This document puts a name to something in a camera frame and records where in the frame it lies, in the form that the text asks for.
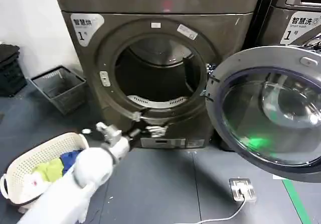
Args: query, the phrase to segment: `mesh basket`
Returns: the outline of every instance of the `mesh basket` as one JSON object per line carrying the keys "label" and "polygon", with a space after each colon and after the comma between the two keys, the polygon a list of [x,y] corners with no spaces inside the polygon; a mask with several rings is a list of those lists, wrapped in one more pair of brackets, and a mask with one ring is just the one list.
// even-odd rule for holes
{"label": "mesh basket", "polygon": [[38,196],[28,201],[21,200],[26,174],[31,174],[39,164],[59,158],[66,152],[88,148],[85,137],[76,133],[66,133],[29,150],[15,159],[8,167],[6,174],[1,177],[0,191],[2,195],[13,205],[27,206]]}
{"label": "mesh basket", "polygon": [[85,101],[86,80],[63,66],[30,81],[64,115]]}

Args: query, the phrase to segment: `white cable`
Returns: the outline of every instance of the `white cable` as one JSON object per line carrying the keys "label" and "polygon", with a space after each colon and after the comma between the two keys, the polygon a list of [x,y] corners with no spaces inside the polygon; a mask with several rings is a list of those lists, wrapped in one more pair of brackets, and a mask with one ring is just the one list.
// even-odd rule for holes
{"label": "white cable", "polygon": [[241,211],[241,209],[243,208],[243,206],[245,205],[246,199],[245,199],[245,196],[244,196],[244,195],[243,195],[243,198],[244,198],[243,203],[240,205],[240,207],[237,209],[237,211],[236,211],[233,215],[231,215],[230,217],[220,218],[220,219],[202,220],[202,221],[199,221],[199,222],[196,222],[196,223],[175,223],[175,224],[202,224],[202,223],[212,222],[212,221],[230,220],[230,219],[234,218],[234,217]]}

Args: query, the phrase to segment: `yellow cloth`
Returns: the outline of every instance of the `yellow cloth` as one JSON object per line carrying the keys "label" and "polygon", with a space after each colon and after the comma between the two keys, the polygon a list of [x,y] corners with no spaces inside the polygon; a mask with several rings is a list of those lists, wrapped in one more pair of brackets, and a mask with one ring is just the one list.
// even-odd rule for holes
{"label": "yellow cloth", "polygon": [[64,165],[60,158],[56,158],[49,162],[39,164],[33,172],[39,172],[44,181],[55,182],[62,177],[63,169]]}

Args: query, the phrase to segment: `gray wastebasket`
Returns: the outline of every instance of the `gray wastebasket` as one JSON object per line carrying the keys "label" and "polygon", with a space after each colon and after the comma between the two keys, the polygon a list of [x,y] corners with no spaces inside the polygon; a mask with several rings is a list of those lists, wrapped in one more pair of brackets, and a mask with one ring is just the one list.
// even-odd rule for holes
{"label": "gray wastebasket", "polygon": [[64,66],[33,77],[30,82],[64,115],[85,102],[86,80]]}

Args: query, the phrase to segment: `gray floor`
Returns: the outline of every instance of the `gray floor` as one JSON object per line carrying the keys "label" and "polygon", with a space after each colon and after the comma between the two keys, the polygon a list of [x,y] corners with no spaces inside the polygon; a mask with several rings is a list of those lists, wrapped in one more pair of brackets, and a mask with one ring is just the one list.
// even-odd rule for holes
{"label": "gray floor", "polygon": [[[92,128],[100,120],[89,103],[62,116],[33,87],[16,97],[0,97],[0,174],[16,156],[56,135]],[[93,136],[91,146],[99,144]],[[258,196],[233,220],[224,223],[301,223],[280,180],[235,153],[215,147],[162,151],[135,149],[93,196],[86,223],[172,224],[227,217],[239,206],[229,178],[250,178]],[[321,222],[321,184],[295,183],[312,223]],[[0,224],[16,223],[17,208],[0,197]]]}

